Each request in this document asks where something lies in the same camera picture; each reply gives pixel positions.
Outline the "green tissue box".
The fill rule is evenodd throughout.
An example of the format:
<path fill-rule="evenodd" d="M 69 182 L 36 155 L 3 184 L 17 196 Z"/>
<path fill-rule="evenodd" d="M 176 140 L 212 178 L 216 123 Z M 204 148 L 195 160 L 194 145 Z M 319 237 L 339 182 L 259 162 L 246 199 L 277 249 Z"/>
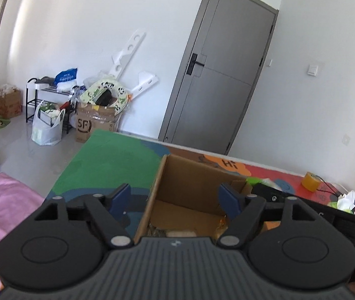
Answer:
<path fill-rule="evenodd" d="M 342 194 L 337 201 L 329 202 L 328 206 L 346 213 L 355 214 L 355 191 L 351 190 L 347 194 Z"/>

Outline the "colourful cartoon table mat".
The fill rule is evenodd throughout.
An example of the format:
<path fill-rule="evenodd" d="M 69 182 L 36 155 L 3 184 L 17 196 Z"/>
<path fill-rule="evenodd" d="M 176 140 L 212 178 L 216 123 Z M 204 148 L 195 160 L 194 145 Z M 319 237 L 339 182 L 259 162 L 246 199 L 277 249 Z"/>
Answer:
<path fill-rule="evenodd" d="M 222 156 L 202 150 L 165 145 L 109 131 L 94 131 L 55 182 L 47 198 L 61 196 L 70 201 L 80 195 L 113 191 L 121 184 L 131 186 L 130 205 L 121 223 L 134 235 L 142 218 L 146 199 L 165 155 L 178 155 L 229 174 L 269 179 L 292 193 L 312 201 L 328 204 L 341 194 L 337 186 L 324 181 L 316 192 L 306 190 L 302 176 L 254 162 Z"/>

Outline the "yellow tape roll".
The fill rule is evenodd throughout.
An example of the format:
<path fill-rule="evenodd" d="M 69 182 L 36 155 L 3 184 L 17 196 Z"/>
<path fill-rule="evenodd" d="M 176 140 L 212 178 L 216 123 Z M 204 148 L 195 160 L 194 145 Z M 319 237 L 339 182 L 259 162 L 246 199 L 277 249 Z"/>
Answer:
<path fill-rule="evenodd" d="M 301 185 L 309 192 L 316 192 L 321 185 L 321 179 L 319 176 L 307 172 L 301 181 Z"/>

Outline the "SF cardboard box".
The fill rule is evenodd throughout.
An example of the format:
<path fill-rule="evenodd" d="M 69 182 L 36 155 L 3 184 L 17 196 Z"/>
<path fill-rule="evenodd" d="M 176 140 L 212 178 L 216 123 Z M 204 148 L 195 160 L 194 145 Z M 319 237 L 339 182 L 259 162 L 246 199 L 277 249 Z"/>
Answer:
<path fill-rule="evenodd" d="M 115 108 L 81 104 L 77 106 L 76 141 L 85 143 L 96 130 L 116 132 L 121 114 Z"/>

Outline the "white shopping bag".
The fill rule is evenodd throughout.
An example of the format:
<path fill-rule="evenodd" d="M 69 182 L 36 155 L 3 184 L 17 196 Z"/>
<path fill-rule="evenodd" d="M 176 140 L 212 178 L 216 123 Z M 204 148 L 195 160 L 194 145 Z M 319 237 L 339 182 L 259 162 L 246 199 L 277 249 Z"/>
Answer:
<path fill-rule="evenodd" d="M 34 113 L 31 140 L 39 146 L 60 143 L 65 111 L 53 103 L 41 101 Z"/>

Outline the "black metal shoe rack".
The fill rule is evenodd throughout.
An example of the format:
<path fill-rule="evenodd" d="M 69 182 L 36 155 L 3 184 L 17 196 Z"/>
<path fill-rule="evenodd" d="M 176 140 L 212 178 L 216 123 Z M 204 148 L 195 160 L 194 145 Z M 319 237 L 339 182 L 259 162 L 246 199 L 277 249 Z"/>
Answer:
<path fill-rule="evenodd" d="M 30 78 L 25 88 L 25 106 L 24 115 L 25 123 L 33 121 L 34 113 L 41 102 L 45 105 L 58 105 L 61 109 L 66 109 L 65 119 L 63 120 L 63 131 L 69 134 L 73 128 L 70 123 L 71 114 L 75 111 L 75 107 L 68 101 L 56 101 L 56 97 L 68 97 L 67 91 L 58 91 L 54 85 L 54 78 L 44 76 L 42 78 Z"/>

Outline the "blue plastic bag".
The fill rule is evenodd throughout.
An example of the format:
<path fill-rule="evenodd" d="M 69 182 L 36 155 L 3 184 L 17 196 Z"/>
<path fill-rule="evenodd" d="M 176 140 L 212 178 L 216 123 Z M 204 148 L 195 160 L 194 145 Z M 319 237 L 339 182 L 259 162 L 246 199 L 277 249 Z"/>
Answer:
<path fill-rule="evenodd" d="M 78 68 L 69 68 L 68 70 L 61 71 L 55 76 L 54 85 L 57 86 L 59 83 L 65 83 L 76 80 L 77 71 Z"/>

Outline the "small brown cardboard box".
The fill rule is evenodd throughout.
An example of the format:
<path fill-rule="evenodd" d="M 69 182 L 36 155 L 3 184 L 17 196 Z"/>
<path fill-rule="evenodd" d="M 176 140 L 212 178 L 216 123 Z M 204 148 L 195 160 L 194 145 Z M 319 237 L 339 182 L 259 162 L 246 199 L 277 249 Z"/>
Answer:
<path fill-rule="evenodd" d="M 22 113 L 22 94 L 19 89 L 0 89 L 0 116 L 11 119 Z"/>

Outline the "grey door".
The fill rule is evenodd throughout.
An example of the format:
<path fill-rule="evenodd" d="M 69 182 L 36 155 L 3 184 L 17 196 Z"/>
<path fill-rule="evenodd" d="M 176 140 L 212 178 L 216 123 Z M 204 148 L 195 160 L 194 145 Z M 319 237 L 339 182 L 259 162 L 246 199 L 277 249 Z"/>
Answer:
<path fill-rule="evenodd" d="M 260 0 L 202 0 L 158 138 L 227 155 L 271 44 L 278 10 Z M 193 53 L 204 67 L 186 71 Z"/>

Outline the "white plastic bracket board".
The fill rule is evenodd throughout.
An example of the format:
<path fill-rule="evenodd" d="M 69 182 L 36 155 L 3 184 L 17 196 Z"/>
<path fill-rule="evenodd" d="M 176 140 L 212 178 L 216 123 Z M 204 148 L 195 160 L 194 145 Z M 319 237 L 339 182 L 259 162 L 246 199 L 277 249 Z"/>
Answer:
<path fill-rule="evenodd" d="M 124 70 L 127 68 L 127 65 L 132 59 L 134 53 L 141 45 L 145 36 L 146 32 L 144 30 L 137 29 L 129 38 L 124 47 L 112 55 L 113 65 L 109 74 L 112 75 L 116 80 L 121 78 Z"/>

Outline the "white wall switch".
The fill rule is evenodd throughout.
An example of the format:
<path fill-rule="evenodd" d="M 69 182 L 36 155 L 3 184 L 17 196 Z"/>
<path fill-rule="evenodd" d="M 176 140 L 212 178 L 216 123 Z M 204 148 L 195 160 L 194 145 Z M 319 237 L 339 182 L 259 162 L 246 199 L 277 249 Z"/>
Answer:
<path fill-rule="evenodd" d="M 308 67 L 307 75 L 315 77 L 318 74 L 319 66 L 310 64 Z"/>

